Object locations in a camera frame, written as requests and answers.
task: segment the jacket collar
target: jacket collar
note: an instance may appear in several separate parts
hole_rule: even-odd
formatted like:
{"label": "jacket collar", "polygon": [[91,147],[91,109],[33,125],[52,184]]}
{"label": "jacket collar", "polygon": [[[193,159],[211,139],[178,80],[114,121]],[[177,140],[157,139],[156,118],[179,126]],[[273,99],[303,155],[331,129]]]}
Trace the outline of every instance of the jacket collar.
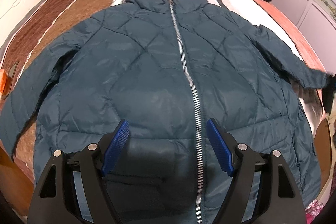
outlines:
{"label": "jacket collar", "polygon": [[[134,3],[141,9],[150,10],[156,13],[170,13],[169,0],[126,0],[127,3]],[[173,0],[174,12],[184,14],[203,8],[208,4],[207,0]]]}

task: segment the jacket cuff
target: jacket cuff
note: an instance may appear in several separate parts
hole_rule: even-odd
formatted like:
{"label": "jacket cuff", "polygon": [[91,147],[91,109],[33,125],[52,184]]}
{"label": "jacket cuff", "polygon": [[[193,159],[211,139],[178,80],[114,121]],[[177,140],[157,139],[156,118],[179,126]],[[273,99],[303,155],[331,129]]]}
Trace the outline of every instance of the jacket cuff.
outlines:
{"label": "jacket cuff", "polygon": [[323,108],[325,112],[329,114],[331,113],[335,93],[336,93],[336,75],[334,77],[330,76],[329,84],[322,89]]}

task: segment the orange object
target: orange object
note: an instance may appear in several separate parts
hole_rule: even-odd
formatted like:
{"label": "orange object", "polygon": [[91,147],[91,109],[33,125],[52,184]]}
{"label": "orange object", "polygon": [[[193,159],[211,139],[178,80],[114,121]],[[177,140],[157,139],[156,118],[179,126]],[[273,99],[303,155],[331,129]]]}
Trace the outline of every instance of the orange object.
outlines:
{"label": "orange object", "polygon": [[5,90],[6,80],[7,80],[7,74],[6,74],[5,70],[0,69],[0,99],[3,95],[4,90]]}

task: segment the patterned cloth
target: patterned cloth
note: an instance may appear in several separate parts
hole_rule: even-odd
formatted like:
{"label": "patterned cloth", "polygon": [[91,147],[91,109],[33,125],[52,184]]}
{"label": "patterned cloth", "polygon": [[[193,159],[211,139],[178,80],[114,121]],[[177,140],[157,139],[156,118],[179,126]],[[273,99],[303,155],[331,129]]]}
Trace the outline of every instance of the patterned cloth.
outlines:
{"label": "patterned cloth", "polygon": [[313,200],[306,208],[307,224],[310,224],[314,218],[320,213],[323,208],[323,203],[318,202],[317,199]]}

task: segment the zipper pull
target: zipper pull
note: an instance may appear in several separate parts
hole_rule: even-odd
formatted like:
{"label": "zipper pull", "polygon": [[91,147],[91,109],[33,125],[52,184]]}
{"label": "zipper pull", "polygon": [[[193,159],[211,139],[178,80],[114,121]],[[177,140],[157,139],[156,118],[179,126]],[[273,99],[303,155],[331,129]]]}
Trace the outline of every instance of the zipper pull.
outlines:
{"label": "zipper pull", "polygon": [[168,0],[170,5],[174,5],[174,1],[173,0]]}

